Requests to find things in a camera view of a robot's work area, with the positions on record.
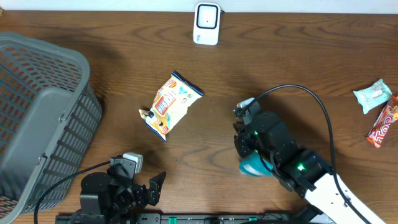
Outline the red orange snack bar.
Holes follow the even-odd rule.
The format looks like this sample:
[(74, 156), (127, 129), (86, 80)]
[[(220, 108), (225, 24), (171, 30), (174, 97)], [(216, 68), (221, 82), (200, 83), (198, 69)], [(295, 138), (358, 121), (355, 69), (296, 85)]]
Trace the red orange snack bar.
[(391, 124), (395, 121), (397, 121), (397, 97), (392, 95), (366, 136), (366, 140), (376, 148), (380, 148)]

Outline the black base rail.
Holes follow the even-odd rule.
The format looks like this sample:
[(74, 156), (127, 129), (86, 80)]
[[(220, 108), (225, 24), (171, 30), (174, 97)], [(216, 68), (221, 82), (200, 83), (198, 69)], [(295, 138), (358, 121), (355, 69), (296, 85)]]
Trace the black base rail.
[(140, 213), (122, 216), (116, 223), (128, 224), (238, 224), (238, 223), (321, 223), (335, 224), (323, 215), (293, 217), (288, 214), (267, 213), (263, 215), (161, 215)]

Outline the light teal wipes packet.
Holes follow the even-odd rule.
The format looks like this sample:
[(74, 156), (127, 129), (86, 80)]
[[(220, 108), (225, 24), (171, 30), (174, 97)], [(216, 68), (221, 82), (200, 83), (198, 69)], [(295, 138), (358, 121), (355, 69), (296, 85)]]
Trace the light teal wipes packet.
[(392, 96), (390, 88), (384, 83), (383, 79), (379, 79), (370, 87), (354, 91), (353, 93), (358, 103), (362, 106), (364, 114), (389, 101)]

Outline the white barcode scanner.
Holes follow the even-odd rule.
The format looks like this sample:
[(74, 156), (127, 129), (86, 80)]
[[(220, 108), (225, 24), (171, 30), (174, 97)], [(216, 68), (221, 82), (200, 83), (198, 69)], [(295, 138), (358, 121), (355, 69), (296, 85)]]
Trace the white barcode scanner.
[(195, 8), (193, 41), (200, 45), (216, 45), (220, 33), (221, 8), (216, 3), (199, 2)]

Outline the teal mouthwash bottle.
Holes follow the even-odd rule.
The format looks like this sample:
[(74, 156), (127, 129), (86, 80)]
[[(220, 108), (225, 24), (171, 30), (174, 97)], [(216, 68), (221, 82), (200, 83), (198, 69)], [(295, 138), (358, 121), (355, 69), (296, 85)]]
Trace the teal mouthwash bottle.
[(240, 173), (253, 177), (272, 177), (272, 169), (272, 164), (263, 159), (258, 153), (245, 157), (239, 164)]

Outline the grey plastic basket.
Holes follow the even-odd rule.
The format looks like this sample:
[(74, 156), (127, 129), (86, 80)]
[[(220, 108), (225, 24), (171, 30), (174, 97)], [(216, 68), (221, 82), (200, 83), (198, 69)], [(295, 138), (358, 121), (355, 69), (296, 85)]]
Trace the grey plastic basket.
[(79, 52), (1, 33), (1, 222), (57, 206), (101, 122)]

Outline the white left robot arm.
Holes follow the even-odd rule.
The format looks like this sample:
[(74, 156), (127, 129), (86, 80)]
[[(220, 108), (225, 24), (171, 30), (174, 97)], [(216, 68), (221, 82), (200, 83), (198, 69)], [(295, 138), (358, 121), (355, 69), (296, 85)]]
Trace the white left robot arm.
[(166, 173), (151, 178), (148, 187), (134, 183), (142, 160), (138, 154), (112, 157), (106, 172), (94, 172), (83, 178), (78, 213), (81, 223), (119, 223), (132, 208), (157, 205)]

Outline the yellow snack bag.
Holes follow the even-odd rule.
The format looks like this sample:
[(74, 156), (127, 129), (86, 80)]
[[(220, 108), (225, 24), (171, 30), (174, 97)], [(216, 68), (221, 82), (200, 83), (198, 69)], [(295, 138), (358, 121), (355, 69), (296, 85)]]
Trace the yellow snack bag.
[(150, 110), (139, 110), (146, 126), (163, 142), (166, 135), (187, 114), (203, 91), (176, 71), (157, 91)]

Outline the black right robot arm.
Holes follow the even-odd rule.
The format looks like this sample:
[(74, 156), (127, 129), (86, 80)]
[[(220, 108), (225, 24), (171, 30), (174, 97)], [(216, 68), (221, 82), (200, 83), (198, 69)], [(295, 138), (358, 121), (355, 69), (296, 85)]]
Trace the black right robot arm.
[(234, 124), (234, 144), (242, 161), (244, 175), (275, 177), (289, 192), (295, 192), (310, 207), (298, 218), (315, 223), (382, 223), (345, 185), (331, 165), (314, 151), (299, 147), (286, 124), (273, 112), (264, 112), (258, 103), (247, 106)]

